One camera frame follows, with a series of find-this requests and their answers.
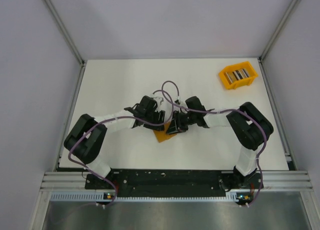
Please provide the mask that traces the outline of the yellow leather card holder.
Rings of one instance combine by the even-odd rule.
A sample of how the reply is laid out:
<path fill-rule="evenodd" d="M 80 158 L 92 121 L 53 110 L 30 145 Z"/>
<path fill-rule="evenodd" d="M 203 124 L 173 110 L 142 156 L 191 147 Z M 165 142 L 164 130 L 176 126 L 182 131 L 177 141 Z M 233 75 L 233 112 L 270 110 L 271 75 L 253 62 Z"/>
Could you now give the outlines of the yellow leather card holder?
<path fill-rule="evenodd" d="M 169 140 L 169 139 L 171 139 L 171 138 L 173 138 L 173 137 L 175 137 L 177 135 L 177 133 L 175 133 L 175 134 L 167 134 L 167 130 L 168 130 L 169 126 L 170 126 L 170 123 L 171 122 L 168 122 L 168 123 L 166 123 L 164 125 L 164 130 L 163 131 L 156 131 L 156 130 L 153 131 L 158 143 L 162 143 L 162 142 L 164 142 L 166 140 Z"/>

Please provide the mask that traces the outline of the yellow plastic bin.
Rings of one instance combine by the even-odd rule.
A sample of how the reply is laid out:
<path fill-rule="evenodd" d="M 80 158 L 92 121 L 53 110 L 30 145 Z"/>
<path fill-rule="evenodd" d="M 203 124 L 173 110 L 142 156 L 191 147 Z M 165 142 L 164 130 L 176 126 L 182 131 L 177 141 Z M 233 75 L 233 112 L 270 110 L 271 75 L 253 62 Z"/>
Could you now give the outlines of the yellow plastic bin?
<path fill-rule="evenodd" d="M 226 66 L 218 76 L 227 90 L 235 90 L 242 86 L 251 85 L 258 74 L 251 63 L 246 61 Z"/>

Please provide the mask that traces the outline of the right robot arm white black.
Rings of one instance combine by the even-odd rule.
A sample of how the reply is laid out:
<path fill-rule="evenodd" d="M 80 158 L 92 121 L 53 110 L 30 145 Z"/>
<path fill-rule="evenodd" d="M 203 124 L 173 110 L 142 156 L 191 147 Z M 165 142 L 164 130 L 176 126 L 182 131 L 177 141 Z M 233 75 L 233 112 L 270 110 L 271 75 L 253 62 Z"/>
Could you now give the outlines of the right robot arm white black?
<path fill-rule="evenodd" d="M 251 102 L 243 103 L 238 109 L 220 112 L 206 110 L 196 96 L 186 99 L 185 103 L 186 108 L 173 112 L 166 134 L 186 132 L 194 124 L 206 129 L 230 127 L 241 144 L 232 180 L 240 188 L 250 184 L 258 168 L 258 154 L 274 132 L 272 124 Z"/>

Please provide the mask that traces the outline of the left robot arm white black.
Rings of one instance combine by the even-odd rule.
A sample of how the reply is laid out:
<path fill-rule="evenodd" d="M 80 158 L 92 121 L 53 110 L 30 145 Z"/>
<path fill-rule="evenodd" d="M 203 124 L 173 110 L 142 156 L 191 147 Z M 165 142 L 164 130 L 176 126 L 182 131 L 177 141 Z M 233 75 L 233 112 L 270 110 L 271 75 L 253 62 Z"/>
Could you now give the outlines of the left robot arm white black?
<path fill-rule="evenodd" d="M 110 166 L 100 155 L 106 134 L 140 126 L 163 131 L 166 113 L 160 109 L 163 101 L 162 97 L 155 95 L 143 96 L 139 103 L 115 114 L 100 117 L 83 114 L 67 135 L 63 146 L 78 158 L 86 169 L 97 174 L 98 185 L 108 188 L 114 179 Z"/>

